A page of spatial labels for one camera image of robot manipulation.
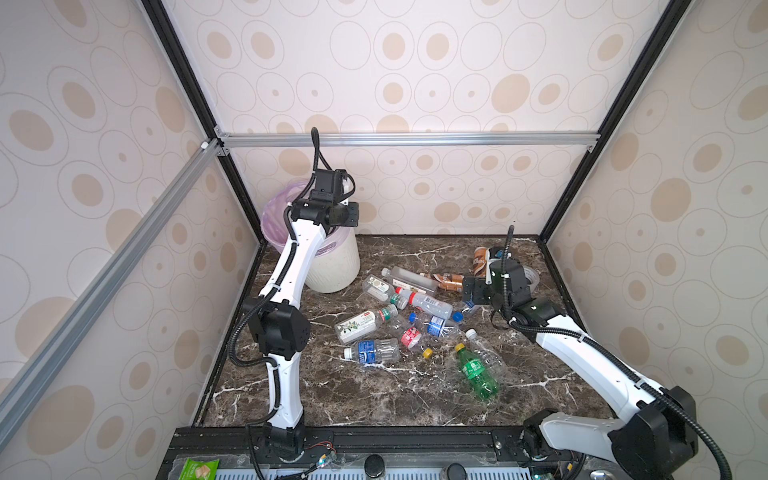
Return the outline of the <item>blue label water bottle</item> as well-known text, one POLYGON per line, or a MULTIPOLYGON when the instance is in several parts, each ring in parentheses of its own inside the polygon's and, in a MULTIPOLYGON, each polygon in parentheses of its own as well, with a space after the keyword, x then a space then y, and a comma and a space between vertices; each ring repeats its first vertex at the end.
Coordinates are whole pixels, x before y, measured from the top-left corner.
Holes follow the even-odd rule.
POLYGON ((453 306, 451 319, 457 323, 466 322, 481 311, 482 308, 472 301, 460 301, 453 306))

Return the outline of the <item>white bin with purple bag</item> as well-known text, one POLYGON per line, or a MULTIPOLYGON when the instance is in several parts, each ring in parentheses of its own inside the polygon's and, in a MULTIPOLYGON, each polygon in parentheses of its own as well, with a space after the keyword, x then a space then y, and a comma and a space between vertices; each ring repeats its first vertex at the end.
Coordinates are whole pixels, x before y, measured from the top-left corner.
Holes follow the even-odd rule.
MULTIPOLYGON (((282 214, 288 202, 307 184, 306 179, 292 181, 266 203, 261 219, 266 240, 281 252, 288 239, 282 214)), ((311 290, 329 294, 348 287, 360 271, 360 257, 353 228, 340 228, 321 244, 313 260, 305 285, 311 290)))

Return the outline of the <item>green plastic bottle yellow cap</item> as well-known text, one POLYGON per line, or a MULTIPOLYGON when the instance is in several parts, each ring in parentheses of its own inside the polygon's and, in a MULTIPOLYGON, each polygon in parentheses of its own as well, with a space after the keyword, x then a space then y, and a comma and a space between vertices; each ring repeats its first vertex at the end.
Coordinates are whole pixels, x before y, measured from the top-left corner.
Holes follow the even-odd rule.
POLYGON ((463 343, 455 346, 455 353, 458 366, 473 393, 483 401, 492 400, 499 393, 499 384, 485 363, 463 343))

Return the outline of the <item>frosted clear long bottle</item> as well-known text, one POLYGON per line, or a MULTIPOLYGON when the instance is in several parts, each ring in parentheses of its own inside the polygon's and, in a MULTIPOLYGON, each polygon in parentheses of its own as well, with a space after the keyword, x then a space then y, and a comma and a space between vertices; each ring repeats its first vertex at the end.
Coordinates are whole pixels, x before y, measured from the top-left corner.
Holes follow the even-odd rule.
POLYGON ((385 280, 395 287, 408 289, 433 296, 439 284, 436 280, 426 276, 411 272, 401 267, 383 268, 381 271, 385 280))

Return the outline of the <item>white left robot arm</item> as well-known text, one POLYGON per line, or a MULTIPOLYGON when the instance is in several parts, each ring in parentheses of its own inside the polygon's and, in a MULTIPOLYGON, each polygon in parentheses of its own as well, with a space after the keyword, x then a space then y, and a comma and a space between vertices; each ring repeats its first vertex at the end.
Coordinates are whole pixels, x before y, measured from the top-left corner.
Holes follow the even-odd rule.
POLYGON ((354 178, 344 169, 331 168, 321 152, 318 129, 312 128, 310 134, 313 173, 283 210, 287 242, 275 271, 237 321, 227 345, 233 365, 266 367, 270 411, 246 427, 261 427, 265 446, 286 460, 295 460, 304 451, 300 359, 311 328, 300 311, 305 281, 326 237, 340 228, 356 227, 359 221, 359 206, 351 200, 354 178))

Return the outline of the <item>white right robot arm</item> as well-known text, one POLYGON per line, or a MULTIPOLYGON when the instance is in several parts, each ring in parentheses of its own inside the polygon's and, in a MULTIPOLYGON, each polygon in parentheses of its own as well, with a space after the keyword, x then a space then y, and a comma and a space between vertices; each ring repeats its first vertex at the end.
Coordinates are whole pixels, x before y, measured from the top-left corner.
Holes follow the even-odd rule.
POLYGON ((509 231, 501 247, 475 251, 464 300, 489 306, 508 328, 557 356, 609 405, 611 420, 544 409, 524 423, 521 441, 537 461, 572 451, 617 465, 632 479, 668 479, 698 454, 712 454, 722 479, 733 476, 713 437, 698 423, 696 402, 683 388, 666 388, 620 360, 546 298, 533 297, 513 258, 509 231))

